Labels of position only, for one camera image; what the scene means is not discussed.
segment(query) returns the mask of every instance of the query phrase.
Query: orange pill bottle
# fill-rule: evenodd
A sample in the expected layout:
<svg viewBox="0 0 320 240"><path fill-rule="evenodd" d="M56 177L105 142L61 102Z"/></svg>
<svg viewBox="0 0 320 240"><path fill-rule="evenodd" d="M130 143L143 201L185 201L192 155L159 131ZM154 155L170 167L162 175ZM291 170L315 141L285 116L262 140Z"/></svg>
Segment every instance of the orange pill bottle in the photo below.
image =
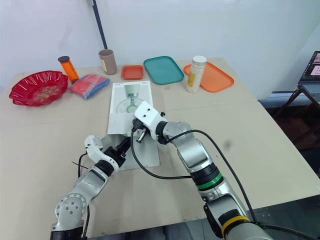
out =
<svg viewBox="0 0 320 240"><path fill-rule="evenodd" d="M70 79L71 83L74 84L79 79L79 76L70 61L70 57L61 56L58 58L58 61L60 62L61 66L63 67L63 70L65 71L66 75Z"/></svg>

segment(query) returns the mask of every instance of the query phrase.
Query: yellow ring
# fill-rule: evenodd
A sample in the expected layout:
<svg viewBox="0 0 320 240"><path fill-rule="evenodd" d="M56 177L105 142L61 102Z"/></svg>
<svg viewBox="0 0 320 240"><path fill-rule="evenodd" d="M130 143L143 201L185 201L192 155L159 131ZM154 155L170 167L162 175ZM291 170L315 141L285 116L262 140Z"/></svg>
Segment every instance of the yellow ring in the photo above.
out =
<svg viewBox="0 0 320 240"><path fill-rule="evenodd" d="M225 237L226 227L228 227L230 224L232 224L232 223L234 223L234 222L236 222L236 221L238 221L238 220L247 220L247 221L249 221L249 219L248 219L246 216L235 216L235 217L229 219L228 221L226 221L226 222L223 224L223 226L222 226L222 228L221 228L221 232L222 232L222 236L223 236L223 237Z"/></svg>

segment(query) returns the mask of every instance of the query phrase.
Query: orange tray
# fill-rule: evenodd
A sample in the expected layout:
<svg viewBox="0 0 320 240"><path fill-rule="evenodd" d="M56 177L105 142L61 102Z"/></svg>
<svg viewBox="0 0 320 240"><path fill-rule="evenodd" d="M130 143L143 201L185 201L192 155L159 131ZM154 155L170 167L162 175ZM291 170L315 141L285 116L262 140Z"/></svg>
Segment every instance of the orange tray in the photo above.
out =
<svg viewBox="0 0 320 240"><path fill-rule="evenodd" d="M125 65L122 67L121 76L124 80L140 80L144 77L142 65Z"/></svg>
<svg viewBox="0 0 320 240"><path fill-rule="evenodd" d="M183 71L189 75L191 64L184 67ZM216 93L231 87L235 80L210 62L206 62L200 86L211 93Z"/></svg>

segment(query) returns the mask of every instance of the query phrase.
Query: teal tray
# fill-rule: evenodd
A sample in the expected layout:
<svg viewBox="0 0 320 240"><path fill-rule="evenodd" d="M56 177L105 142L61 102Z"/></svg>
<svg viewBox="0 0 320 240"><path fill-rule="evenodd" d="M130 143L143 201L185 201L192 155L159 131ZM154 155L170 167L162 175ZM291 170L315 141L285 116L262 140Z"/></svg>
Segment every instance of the teal tray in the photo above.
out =
<svg viewBox="0 0 320 240"><path fill-rule="evenodd" d="M169 56L149 58L143 62L149 78L158 85L172 84L184 79L184 73Z"/></svg>

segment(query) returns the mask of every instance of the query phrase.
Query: white wall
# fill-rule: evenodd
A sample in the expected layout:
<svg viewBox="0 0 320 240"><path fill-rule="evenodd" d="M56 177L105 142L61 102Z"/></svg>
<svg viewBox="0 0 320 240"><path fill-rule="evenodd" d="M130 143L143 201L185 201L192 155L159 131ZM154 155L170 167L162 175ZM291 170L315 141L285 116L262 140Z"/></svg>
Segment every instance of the white wall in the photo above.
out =
<svg viewBox="0 0 320 240"><path fill-rule="evenodd" d="M292 66L275 91L294 91L297 89L297 83L315 51L320 51L320 24L314 29L296 58L293 59Z"/></svg>
<svg viewBox="0 0 320 240"><path fill-rule="evenodd" d="M91 1L0 0L1 85L17 72L100 64ZM286 76L320 22L318 0L98 0L117 63L224 57L258 99Z"/></svg>

